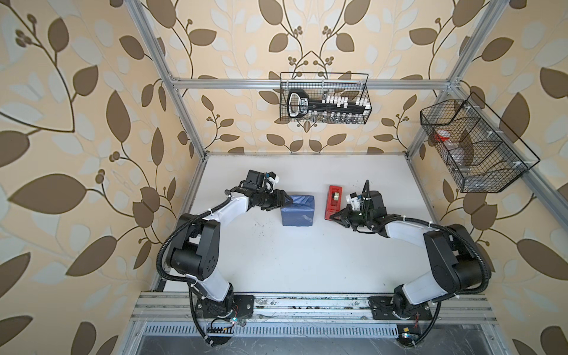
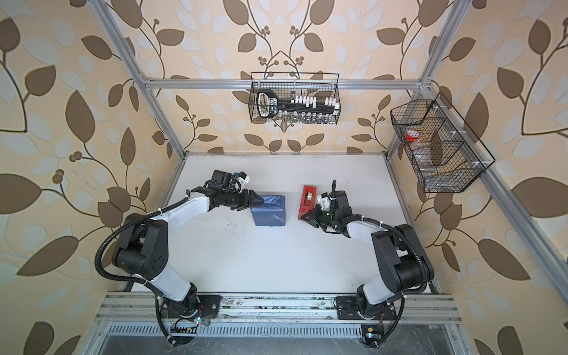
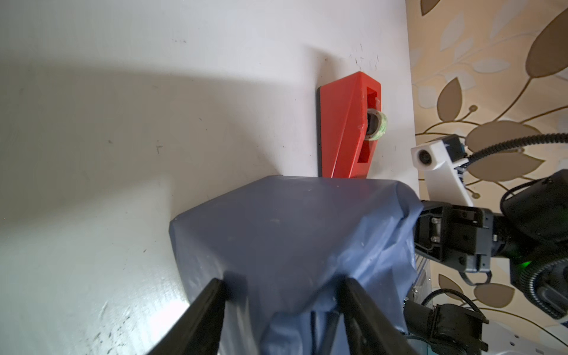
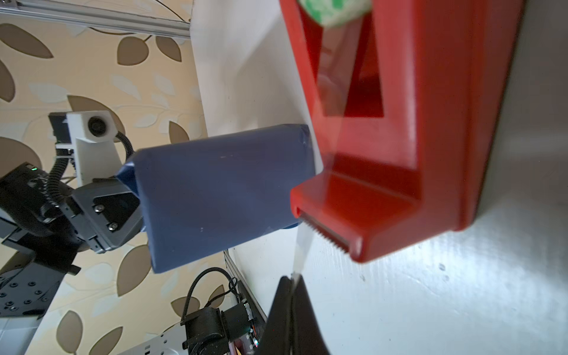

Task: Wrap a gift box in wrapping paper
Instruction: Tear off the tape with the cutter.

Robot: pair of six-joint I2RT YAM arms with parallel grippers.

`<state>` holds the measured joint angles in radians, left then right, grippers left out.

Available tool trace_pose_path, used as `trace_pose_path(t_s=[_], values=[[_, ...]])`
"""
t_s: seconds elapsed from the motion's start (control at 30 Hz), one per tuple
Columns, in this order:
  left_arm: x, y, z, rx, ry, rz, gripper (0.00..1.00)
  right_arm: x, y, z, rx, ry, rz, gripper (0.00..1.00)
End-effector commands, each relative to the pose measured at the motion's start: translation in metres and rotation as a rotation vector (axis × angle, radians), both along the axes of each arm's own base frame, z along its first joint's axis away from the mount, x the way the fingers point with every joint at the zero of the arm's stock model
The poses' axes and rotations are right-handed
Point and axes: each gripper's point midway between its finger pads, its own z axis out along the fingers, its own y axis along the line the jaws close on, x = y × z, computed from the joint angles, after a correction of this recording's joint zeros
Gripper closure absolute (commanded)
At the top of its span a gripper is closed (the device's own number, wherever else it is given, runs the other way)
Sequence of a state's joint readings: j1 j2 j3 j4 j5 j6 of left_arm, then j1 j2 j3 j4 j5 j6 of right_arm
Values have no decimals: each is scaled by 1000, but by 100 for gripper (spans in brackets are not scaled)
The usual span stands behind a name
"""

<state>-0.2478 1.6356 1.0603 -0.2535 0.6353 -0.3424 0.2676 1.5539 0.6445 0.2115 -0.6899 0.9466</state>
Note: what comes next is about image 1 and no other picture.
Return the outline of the light blue wrapping paper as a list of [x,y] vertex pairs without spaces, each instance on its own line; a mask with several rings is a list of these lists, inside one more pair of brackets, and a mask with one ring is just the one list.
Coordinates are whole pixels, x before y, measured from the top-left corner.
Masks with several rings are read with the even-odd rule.
[[309,227],[314,222],[315,199],[313,195],[291,195],[292,202],[281,212],[282,225]]

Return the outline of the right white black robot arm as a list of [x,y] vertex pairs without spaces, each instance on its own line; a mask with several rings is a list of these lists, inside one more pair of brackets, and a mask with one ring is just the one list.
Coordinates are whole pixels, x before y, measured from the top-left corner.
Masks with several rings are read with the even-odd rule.
[[350,194],[346,208],[332,214],[329,220],[354,232],[405,241],[425,250],[429,270],[396,287],[385,307],[401,320],[414,316],[431,301],[438,303],[462,294],[479,294],[489,286],[489,263],[464,226],[441,226],[389,214],[382,195],[370,189],[368,180],[362,192]]

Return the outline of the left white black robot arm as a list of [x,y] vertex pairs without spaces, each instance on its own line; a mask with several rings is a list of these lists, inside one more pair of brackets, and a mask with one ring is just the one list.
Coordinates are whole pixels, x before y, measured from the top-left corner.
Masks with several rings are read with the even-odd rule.
[[185,283],[191,295],[204,302],[213,317],[235,310],[234,289],[216,270],[220,257],[221,228],[250,209],[270,212],[290,206],[292,198],[275,186],[274,172],[250,170],[244,180],[226,190],[226,199],[201,214],[183,214],[173,233],[158,251],[156,269],[164,280]]

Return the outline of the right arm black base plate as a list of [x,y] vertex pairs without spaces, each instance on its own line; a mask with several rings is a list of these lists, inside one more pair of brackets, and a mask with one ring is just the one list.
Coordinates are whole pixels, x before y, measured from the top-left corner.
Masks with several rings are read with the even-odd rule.
[[368,305],[374,320],[426,321],[433,319],[428,303],[413,305],[400,294],[369,297]]

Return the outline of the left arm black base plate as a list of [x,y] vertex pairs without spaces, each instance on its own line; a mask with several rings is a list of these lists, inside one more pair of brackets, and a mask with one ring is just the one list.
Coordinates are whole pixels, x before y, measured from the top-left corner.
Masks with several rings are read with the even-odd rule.
[[223,302],[209,299],[198,300],[197,309],[203,318],[249,318],[254,312],[255,297],[251,294],[229,294]]

